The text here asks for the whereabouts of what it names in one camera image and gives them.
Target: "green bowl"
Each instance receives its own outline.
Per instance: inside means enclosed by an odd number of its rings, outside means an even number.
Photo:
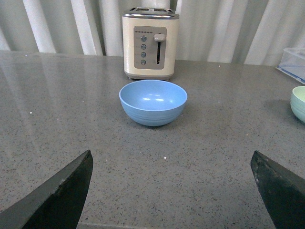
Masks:
[[[305,123],[305,86],[295,87],[290,98],[292,112]]]

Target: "toaster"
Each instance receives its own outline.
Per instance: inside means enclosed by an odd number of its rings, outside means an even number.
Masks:
[[[129,79],[168,80],[174,73],[179,15],[136,7],[122,15],[124,71]]]

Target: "granite countertop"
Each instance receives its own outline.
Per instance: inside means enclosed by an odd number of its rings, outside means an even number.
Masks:
[[[93,175],[80,226],[274,228],[255,150],[305,177],[301,85],[273,67],[176,61],[188,101],[146,127],[123,111],[122,57],[0,52],[0,211],[85,150]]]

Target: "blue bowl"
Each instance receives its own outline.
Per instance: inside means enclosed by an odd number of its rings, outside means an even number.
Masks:
[[[290,106],[296,117],[305,123],[305,86],[295,87],[292,90]]]
[[[137,123],[159,126],[182,112],[187,93],[178,85],[161,80],[140,80],[125,85],[119,93],[126,114]]]

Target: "curtain fold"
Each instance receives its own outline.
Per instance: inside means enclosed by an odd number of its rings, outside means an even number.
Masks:
[[[71,0],[76,26],[85,55],[102,55],[102,47],[90,1]]]
[[[55,53],[51,34],[39,0],[23,0],[39,52]]]
[[[5,39],[1,27],[0,27],[0,50],[10,50],[9,44]]]
[[[305,48],[304,0],[0,0],[0,50],[123,56],[122,12],[180,15],[176,59],[276,66]]]

